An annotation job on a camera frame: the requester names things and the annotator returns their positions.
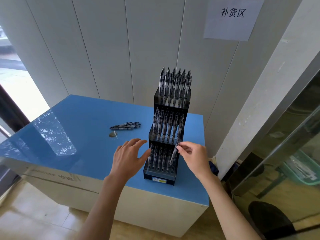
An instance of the table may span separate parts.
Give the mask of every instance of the table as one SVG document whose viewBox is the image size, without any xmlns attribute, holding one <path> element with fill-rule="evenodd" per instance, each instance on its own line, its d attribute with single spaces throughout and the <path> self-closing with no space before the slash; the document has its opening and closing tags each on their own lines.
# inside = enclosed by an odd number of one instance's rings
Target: table
<svg viewBox="0 0 320 240">
<path fill-rule="evenodd" d="M 117 146 L 148 140 L 152 116 L 151 107 L 70 95 L 0 144 L 0 164 L 55 202 L 89 212 Z M 109 137 L 110 126 L 128 121 L 140 121 L 141 128 Z M 188 114 L 184 141 L 205 144 L 202 115 Z M 146 149 L 148 143 L 138 156 Z M 140 169 L 124 187 L 114 218 L 181 237 L 208 206 L 208 194 L 181 157 L 174 186 L 144 179 Z"/>
</svg>

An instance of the person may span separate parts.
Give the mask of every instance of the person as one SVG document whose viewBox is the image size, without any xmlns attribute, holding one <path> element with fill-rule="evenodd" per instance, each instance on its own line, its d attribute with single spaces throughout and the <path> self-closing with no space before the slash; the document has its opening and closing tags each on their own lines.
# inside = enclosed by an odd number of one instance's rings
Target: person
<svg viewBox="0 0 320 240">
<path fill-rule="evenodd" d="M 118 146 L 113 156 L 110 174 L 103 180 L 98 200 L 83 224 L 77 237 L 78 240 L 109 239 L 122 189 L 126 182 L 141 169 L 150 155 L 151 149 L 148 149 L 138 158 L 138 151 L 146 142 L 146 140 L 136 138 Z M 234 205 L 219 178 L 211 172 L 206 147 L 183 141 L 179 143 L 177 149 L 189 169 L 208 192 L 226 239 L 261 239 Z"/>
</svg>

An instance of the forearm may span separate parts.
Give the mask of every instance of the forearm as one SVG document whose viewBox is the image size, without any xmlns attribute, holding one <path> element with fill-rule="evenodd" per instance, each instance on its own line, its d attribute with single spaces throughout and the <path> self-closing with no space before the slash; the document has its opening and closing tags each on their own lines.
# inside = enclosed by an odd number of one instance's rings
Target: forearm
<svg viewBox="0 0 320 240">
<path fill-rule="evenodd" d="M 112 175 L 103 181 L 98 200 L 92 207 L 78 240 L 109 239 L 118 200 L 125 182 L 119 182 Z"/>
<path fill-rule="evenodd" d="M 222 187 L 218 177 L 206 175 L 200 179 L 209 194 L 227 240 L 261 240 L 246 218 Z"/>
</svg>

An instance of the person's right hand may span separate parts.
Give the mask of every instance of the person's right hand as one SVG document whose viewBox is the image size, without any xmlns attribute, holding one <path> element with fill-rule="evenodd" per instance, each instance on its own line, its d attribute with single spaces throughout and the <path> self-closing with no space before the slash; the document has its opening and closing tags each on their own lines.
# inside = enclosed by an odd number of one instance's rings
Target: person's right hand
<svg viewBox="0 0 320 240">
<path fill-rule="evenodd" d="M 186 161 L 190 170 L 199 180 L 202 177 L 206 177 L 208 174 L 212 174 L 205 146 L 189 141 L 182 141 L 177 146 L 177 149 Z"/>
</svg>

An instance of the wall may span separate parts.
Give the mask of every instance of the wall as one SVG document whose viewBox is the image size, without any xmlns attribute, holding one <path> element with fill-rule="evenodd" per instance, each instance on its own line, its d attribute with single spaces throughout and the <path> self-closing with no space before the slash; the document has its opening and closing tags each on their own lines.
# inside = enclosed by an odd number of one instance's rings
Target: wall
<svg viewBox="0 0 320 240">
<path fill-rule="evenodd" d="M 0 0 L 0 25 L 49 106 L 76 94 L 153 106 L 191 69 L 189 111 L 219 149 L 301 0 L 265 0 L 248 42 L 204 39 L 209 0 Z"/>
<path fill-rule="evenodd" d="M 320 51 L 320 0 L 303 0 L 216 154 L 223 178 Z"/>
</svg>

